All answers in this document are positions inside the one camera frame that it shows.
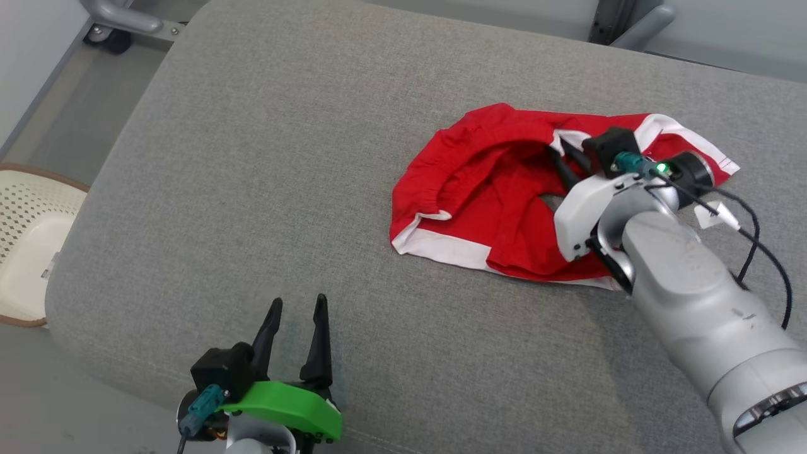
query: wire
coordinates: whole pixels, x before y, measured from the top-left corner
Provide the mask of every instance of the wire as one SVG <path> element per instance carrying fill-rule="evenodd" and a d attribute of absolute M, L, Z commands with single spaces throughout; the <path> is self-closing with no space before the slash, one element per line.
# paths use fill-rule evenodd
<path fill-rule="evenodd" d="M 790 285 L 790 278 L 788 278 L 788 272 L 782 266 L 779 259 L 765 247 L 764 244 L 759 242 L 758 239 L 754 238 L 747 230 L 740 228 L 738 231 L 743 237 L 748 238 L 748 241 L 753 242 L 759 250 L 763 252 L 763 254 L 767 255 L 767 257 L 773 262 L 773 266 L 776 267 L 776 270 L 779 271 L 779 274 L 782 275 L 782 280 L 784 281 L 784 292 L 786 294 L 786 300 L 784 305 L 784 317 L 782 319 L 782 329 L 786 330 L 788 328 L 788 324 L 790 323 L 790 313 L 793 311 L 793 288 Z"/>
<path fill-rule="evenodd" d="M 715 191 L 716 193 L 724 196 L 726 199 L 731 199 L 737 202 L 744 210 L 746 210 L 746 212 L 748 212 L 749 215 L 751 215 L 751 222 L 754 224 L 754 239 L 756 240 L 756 242 L 751 243 L 751 250 L 748 251 L 748 257 L 746 257 L 746 262 L 742 265 L 742 268 L 740 269 L 740 274 L 737 275 L 737 281 L 742 282 L 742 280 L 745 279 L 746 277 L 748 267 L 751 266 L 751 261 L 754 260 L 754 253 L 756 252 L 757 247 L 759 247 L 758 246 L 759 219 L 756 216 L 756 212 L 754 212 L 754 209 L 751 208 L 751 206 L 748 203 L 746 203 L 745 200 L 741 199 L 737 195 L 732 194 L 731 192 L 728 192 L 725 189 L 721 189 L 719 187 L 702 186 L 702 185 L 698 185 L 697 187 L 705 191 Z"/>
<path fill-rule="evenodd" d="M 188 436 L 190 436 L 190 431 L 188 429 L 182 431 L 182 438 L 179 439 L 179 448 L 177 448 L 177 454 L 182 454 L 185 451 L 185 442 L 188 441 Z"/>
<path fill-rule="evenodd" d="M 665 183 L 668 183 L 670 186 L 674 187 L 675 189 L 680 191 L 685 196 L 687 196 L 690 199 L 692 199 L 693 201 L 695 201 L 695 203 L 699 204 L 703 208 L 706 208 L 706 210 L 709 211 L 710 213 L 712 213 L 713 215 L 715 215 L 715 216 L 720 215 L 720 213 L 716 209 L 714 209 L 711 206 L 709 206 L 708 204 L 706 204 L 706 202 L 704 202 L 700 197 L 693 194 L 687 188 L 682 187 L 678 183 L 672 181 L 665 174 L 657 171 L 656 169 L 652 169 L 650 172 L 653 175 L 655 175 L 655 176 L 661 178 L 662 180 L 664 180 Z M 735 195 L 732 195 L 732 196 L 733 196 L 733 197 L 731 197 L 732 200 L 739 199 L 739 197 L 737 197 Z M 769 250 L 764 244 L 762 244 L 762 242 L 759 241 L 759 229 L 756 228 L 757 225 L 759 225 L 759 221 L 757 221 L 757 224 L 755 224 L 756 236 L 751 235 L 750 233 L 748 233 L 747 230 L 743 229 L 742 227 L 740 228 L 740 230 L 738 230 L 738 232 L 743 237 L 747 238 L 748 241 L 754 243 L 754 245 L 757 246 L 771 260 L 771 262 L 773 263 L 773 266 L 776 267 L 776 270 L 782 276 L 782 281 L 784 282 L 784 293 L 785 293 L 784 317 L 782 319 L 782 329 L 786 330 L 788 328 L 788 324 L 790 323 L 790 314 L 791 314 L 791 312 L 793 310 L 793 289 L 792 289 L 792 286 L 790 284 L 790 278 L 788 277 L 788 272 L 784 269 L 784 267 L 782 266 L 782 263 L 779 261 L 779 259 L 777 259 L 776 256 L 771 252 L 771 250 Z"/>
<path fill-rule="evenodd" d="M 644 186 L 645 191 L 649 191 L 650 189 L 661 189 L 662 187 L 670 187 L 669 183 L 664 184 L 647 184 Z"/>

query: green plastic bracket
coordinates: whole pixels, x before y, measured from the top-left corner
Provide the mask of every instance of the green plastic bracket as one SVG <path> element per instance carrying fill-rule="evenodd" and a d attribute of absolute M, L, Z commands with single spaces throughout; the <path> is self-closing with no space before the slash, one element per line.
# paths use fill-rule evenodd
<path fill-rule="evenodd" d="M 255 418 L 281 424 L 323 439 L 342 437 L 342 415 L 322 397 L 279 381 L 256 381 L 244 398 L 219 410 L 243 411 Z"/>

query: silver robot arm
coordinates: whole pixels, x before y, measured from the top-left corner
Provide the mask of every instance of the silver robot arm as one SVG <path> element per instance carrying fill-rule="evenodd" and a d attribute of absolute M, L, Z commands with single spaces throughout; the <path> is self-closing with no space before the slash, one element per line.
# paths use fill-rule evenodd
<path fill-rule="evenodd" d="M 725 451 L 807 452 L 807 353 L 765 305 L 669 212 L 630 217 L 622 245 L 633 301 L 712 411 Z"/>

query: gray upholstered bench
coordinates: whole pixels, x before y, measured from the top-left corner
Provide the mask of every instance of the gray upholstered bench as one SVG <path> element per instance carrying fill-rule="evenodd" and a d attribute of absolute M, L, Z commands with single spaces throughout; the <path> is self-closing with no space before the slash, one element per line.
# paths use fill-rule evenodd
<path fill-rule="evenodd" d="M 398 256 L 390 194 L 471 109 L 655 111 L 742 167 L 792 274 L 805 339 L 807 86 L 361 2 L 214 0 L 151 82 L 48 289 L 57 342 L 175 407 L 209 347 L 286 308 L 270 375 L 295 378 L 316 294 L 331 303 L 326 452 L 714 453 L 709 412 L 623 294 Z M 736 269 L 747 244 L 705 234 Z M 776 270 L 747 283 L 780 311 Z"/>

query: white trim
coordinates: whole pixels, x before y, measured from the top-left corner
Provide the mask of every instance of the white trim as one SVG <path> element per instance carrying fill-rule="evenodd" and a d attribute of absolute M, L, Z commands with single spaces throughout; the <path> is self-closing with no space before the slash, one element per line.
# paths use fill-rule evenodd
<path fill-rule="evenodd" d="M 490 246 L 425 229 L 413 229 L 406 241 L 396 245 L 399 239 L 400 235 L 395 237 L 392 245 L 401 255 L 412 254 L 472 270 L 494 271 L 487 265 Z"/>
<path fill-rule="evenodd" d="M 689 142 L 706 156 L 714 159 L 720 170 L 729 175 L 740 170 L 740 166 L 726 157 L 712 142 L 707 141 L 697 132 L 685 128 L 681 123 L 673 120 L 669 116 L 661 114 L 650 114 L 642 121 L 642 124 L 633 132 L 639 149 L 644 153 L 653 141 L 661 134 L 675 134 Z"/>
<path fill-rule="evenodd" d="M 591 279 L 552 280 L 550 282 L 554 284 L 585 285 L 587 287 L 604 288 L 605 290 L 613 290 L 613 291 L 622 290 L 622 287 L 619 286 L 617 280 L 615 280 L 613 277 L 609 275 L 603 277 L 592 277 Z"/>
<path fill-rule="evenodd" d="M 422 212 L 415 213 L 415 219 L 413 219 L 409 225 L 404 227 L 403 230 L 401 230 L 400 233 L 395 236 L 395 239 L 392 240 L 392 247 L 394 247 L 399 254 L 406 254 L 406 252 L 402 252 L 402 250 L 407 247 L 407 243 L 409 242 L 412 233 L 415 231 L 415 229 L 417 229 L 417 225 L 423 218 L 434 219 L 437 221 L 447 221 L 451 219 L 451 213 L 445 210 L 440 210 L 440 212 L 437 214 L 423 214 Z"/>
<path fill-rule="evenodd" d="M 505 275 L 487 265 L 487 256 L 491 254 L 491 247 L 484 244 L 452 237 L 443 233 L 436 233 L 425 229 L 413 229 L 406 241 L 399 241 L 401 235 L 392 242 L 399 254 L 412 254 L 426 257 L 439 263 L 447 263 L 471 270 L 482 270 L 497 275 Z M 518 276 L 506 275 L 516 279 Z M 586 285 L 588 287 L 604 288 L 605 290 L 621 290 L 619 284 L 611 276 L 580 280 L 555 280 L 556 284 Z"/>
<path fill-rule="evenodd" d="M 569 145 L 575 147 L 576 149 L 583 149 L 583 141 L 588 138 L 591 138 L 591 136 L 583 131 L 576 131 L 574 129 L 555 129 L 552 132 L 552 143 L 550 144 L 550 147 L 563 156 L 566 154 L 566 151 L 563 150 L 563 145 L 560 145 L 561 139 L 568 142 Z"/>

